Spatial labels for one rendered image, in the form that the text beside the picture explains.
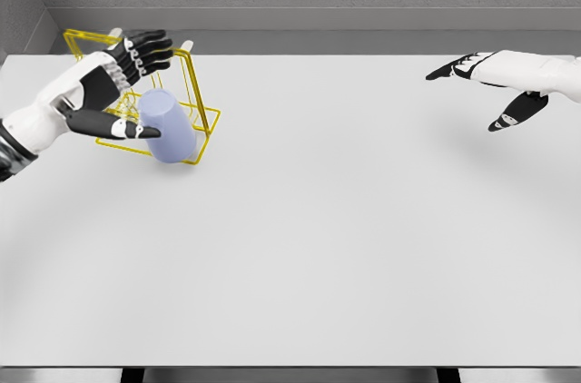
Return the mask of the lavender cup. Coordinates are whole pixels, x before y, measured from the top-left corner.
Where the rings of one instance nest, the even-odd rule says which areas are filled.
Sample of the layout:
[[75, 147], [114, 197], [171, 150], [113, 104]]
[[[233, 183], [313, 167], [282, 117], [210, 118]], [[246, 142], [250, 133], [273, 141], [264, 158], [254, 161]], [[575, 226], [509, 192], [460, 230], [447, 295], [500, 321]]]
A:
[[146, 140], [155, 159], [175, 163], [188, 159], [194, 153], [194, 129], [171, 92], [161, 88], [147, 91], [138, 101], [138, 112], [144, 126], [158, 129], [161, 133], [159, 138]]

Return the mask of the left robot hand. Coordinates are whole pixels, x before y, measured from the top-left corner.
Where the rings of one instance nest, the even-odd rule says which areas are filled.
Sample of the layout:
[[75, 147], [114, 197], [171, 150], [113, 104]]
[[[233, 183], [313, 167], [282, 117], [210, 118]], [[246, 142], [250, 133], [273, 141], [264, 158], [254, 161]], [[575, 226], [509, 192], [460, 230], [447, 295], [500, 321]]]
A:
[[59, 76], [43, 100], [66, 129], [105, 139], [155, 139], [161, 132], [106, 109], [149, 74], [166, 70], [174, 55], [164, 30], [145, 31], [85, 56]]

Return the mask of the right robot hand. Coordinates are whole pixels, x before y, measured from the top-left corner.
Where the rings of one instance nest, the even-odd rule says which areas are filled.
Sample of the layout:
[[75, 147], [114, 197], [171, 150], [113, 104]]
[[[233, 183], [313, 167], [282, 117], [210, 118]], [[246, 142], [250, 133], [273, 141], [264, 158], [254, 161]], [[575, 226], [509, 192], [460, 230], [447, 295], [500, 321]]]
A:
[[498, 88], [513, 88], [520, 94], [488, 126], [498, 132], [523, 123], [548, 104], [548, 69], [555, 61], [542, 54], [501, 50], [476, 52], [440, 66], [426, 75], [428, 81], [458, 77]]

